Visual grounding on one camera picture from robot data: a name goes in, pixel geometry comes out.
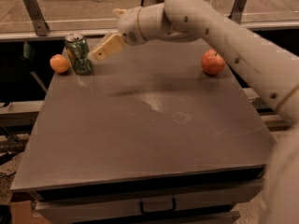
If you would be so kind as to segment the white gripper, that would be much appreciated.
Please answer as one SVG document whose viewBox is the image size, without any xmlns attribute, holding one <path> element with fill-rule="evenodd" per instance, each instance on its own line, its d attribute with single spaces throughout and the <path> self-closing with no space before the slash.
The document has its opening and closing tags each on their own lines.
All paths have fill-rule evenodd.
<svg viewBox="0 0 299 224">
<path fill-rule="evenodd" d="M 127 10 L 115 8 L 113 14 L 118 19 L 117 28 L 119 33 L 106 34 L 101 42 L 88 53 L 88 58 L 91 61 L 103 60 L 121 51 L 125 46 L 125 42 L 131 46 L 145 44 L 147 40 L 143 37 L 138 22 L 140 11 L 141 7 Z"/>
</svg>

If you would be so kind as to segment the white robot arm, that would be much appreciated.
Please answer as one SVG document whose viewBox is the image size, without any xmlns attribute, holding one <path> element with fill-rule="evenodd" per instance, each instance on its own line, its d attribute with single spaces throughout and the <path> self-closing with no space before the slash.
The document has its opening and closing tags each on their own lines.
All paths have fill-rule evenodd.
<svg viewBox="0 0 299 224">
<path fill-rule="evenodd" d="M 164 0 L 114 10 L 115 34 L 89 57 L 102 60 L 150 40 L 204 39 L 291 128 L 272 151 L 265 174 L 260 224 L 299 222 L 299 58 L 219 14 L 207 0 Z"/>
</svg>

